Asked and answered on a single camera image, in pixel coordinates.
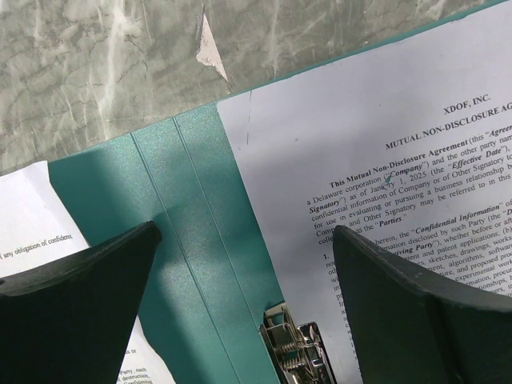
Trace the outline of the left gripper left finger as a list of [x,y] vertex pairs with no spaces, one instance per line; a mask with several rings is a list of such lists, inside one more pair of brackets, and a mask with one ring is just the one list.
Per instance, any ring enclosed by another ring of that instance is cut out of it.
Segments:
[[1,280],[3,383],[115,383],[162,239],[146,222]]

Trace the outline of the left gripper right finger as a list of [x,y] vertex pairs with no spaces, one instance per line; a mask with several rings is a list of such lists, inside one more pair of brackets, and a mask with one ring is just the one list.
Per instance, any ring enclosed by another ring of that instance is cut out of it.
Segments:
[[511,299],[443,277],[346,226],[333,251],[365,383],[509,383]]

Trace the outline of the printed paper sheet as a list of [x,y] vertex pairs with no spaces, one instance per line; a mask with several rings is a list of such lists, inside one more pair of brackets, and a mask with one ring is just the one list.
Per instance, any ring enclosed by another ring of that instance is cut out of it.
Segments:
[[[45,265],[88,248],[41,161],[1,177],[1,276]],[[173,383],[162,358],[134,320],[118,383]]]
[[511,4],[217,105],[284,299],[361,381],[336,226],[511,293]]

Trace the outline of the metal folder clip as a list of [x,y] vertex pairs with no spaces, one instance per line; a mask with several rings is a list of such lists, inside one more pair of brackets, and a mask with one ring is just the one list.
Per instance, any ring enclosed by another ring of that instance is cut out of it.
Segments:
[[337,382],[317,324],[295,325],[285,302],[264,312],[259,333],[281,383]]

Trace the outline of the teal file folder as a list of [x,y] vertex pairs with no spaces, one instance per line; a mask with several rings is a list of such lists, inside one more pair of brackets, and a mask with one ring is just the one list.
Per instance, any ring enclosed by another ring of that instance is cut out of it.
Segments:
[[285,301],[219,102],[506,1],[112,1],[64,13],[70,116],[104,143],[50,164],[92,245],[162,232],[142,326],[179,383],[274,383],[258,332]]

